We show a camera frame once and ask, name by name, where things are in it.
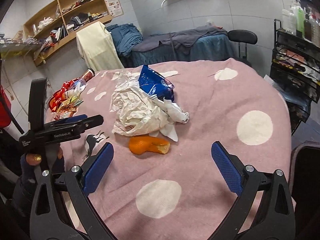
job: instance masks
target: pink blanket with white dots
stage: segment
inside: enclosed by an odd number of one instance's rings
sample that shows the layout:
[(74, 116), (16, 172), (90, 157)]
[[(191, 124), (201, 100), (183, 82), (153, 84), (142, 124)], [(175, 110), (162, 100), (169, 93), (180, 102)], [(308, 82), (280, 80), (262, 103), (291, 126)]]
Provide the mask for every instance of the pink blanket with white dots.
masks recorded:
[[(187, 124), (176, 123), (179, 142), (165, 138), (171, 143), (166, 155), (133, 155), (129, 138), (111, 133), (116, 113), (109, 112), (109, 106), (117, 70), (102, 71), (81, 94), (84, 103), (77, 115), (101, 114), (104, 124), (87, 130), (78, 140), (61, 144), (65, 166), (70, 169), (84, 162), (88, 134), (97, 141), (92, 155), (105, 142), (112, 143), (113, 161), (89, 198), (114, 235), (119, 240), (206, 240), (236, 199), (212, 160), (212, 143), (220, 141), (230, 154), (258, 171), (281, 169), (288, 178), (288, 110), (273, 87), (252, 68), (233, 59), (149, 67), (160, 73), (178, 71), (168, 79), (175, 85), (176, 103), (190, 114)], [(52, 117), (47, 114), (47, 121)], [(250, 226), (260, 199), (257, 195), (243, 228)], [(72, 219), (81, 229), (77, 217), (72, 215)]]

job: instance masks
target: black stool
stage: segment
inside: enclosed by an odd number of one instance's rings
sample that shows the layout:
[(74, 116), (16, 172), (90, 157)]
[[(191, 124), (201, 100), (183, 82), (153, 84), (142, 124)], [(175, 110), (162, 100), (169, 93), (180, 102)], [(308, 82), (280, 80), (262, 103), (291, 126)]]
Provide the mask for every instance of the black stool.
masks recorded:
[[(245, 63), (249, 67), (252, 67), (251, 63), (247, 61), (247, 44), (256, 44), (258, 42), (257, 35), (247, 30), (232, 30), (228, 32), (228, 38), (230, 41), (238, 42), (239, 45), (239, 57), (234, 59)], [(240, 43), (245, 43), (245, 56), (242, 57)]]

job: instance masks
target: blue wrapper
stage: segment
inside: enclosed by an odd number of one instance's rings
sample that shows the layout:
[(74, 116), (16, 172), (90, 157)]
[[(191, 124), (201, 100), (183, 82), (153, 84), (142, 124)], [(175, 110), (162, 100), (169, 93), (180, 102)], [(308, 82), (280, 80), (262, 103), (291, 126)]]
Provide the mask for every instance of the blue wrapper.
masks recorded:
[(165, 98), (174, 102), (174, 85), (147, 65), (143, 65), (142, 67), (139, 77), (139, 86), (151, 99), (158, 98), (163, 101)]

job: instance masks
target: silver bolt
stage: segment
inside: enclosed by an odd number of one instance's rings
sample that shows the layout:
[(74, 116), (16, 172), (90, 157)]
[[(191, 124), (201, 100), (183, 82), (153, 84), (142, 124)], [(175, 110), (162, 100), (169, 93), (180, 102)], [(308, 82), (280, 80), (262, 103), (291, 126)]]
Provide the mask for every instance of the silver bolt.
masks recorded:
[(277, 171), (276, 171), (276, 174), (277, 174), (278, 176), (282, 176), (282, 175), (283, 175), (283, 171), (277, 170)]
[(246, 169), (248, 172), (253, 172), (253, 171), (254, 171), (254, 167), (251, 166), (251, 165), (247, 165), (247, 166), (245, 167), (245, 169)]
[(46, 177), (49, 175), (49, 171), (48, 170), (45, 170), (42, 172), (42, 176)]
[(72, 172), (78, 172), (80, 170), (80, 167), (79, 166), (73, 166), (72, 168), (71, 168), (71, 171)]

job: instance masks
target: black cartoon print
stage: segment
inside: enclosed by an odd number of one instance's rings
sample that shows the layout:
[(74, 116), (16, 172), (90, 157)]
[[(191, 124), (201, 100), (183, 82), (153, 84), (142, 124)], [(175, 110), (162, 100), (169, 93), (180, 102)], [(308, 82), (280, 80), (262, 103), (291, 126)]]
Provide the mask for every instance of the black cartoon print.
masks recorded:
[(86, 138), (86, 142), (88, 143), (88, 153), (82, 158), (85, 159), (87, 157), (90, 157), (92, 155), (92, 151), (95, 148), (95, 146), (102, 140), (110, 138), (109, 136), (106, 138), (105, 136), (102, 137), (102, 134), (104, 132), (100, 133), (99, 131), (96, 135), (89, 134)]

